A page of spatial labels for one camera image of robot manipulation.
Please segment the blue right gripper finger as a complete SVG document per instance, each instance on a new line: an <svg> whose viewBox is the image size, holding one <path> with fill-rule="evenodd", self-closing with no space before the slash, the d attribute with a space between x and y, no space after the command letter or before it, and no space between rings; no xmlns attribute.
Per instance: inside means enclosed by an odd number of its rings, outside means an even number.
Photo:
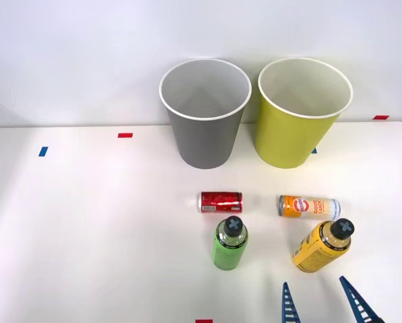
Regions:
<svg viewBox="0 0 402 323"><path fill-rule="evenodd" d="M357 323L384 323L355 287L344 277L339 278Z"/></svg>

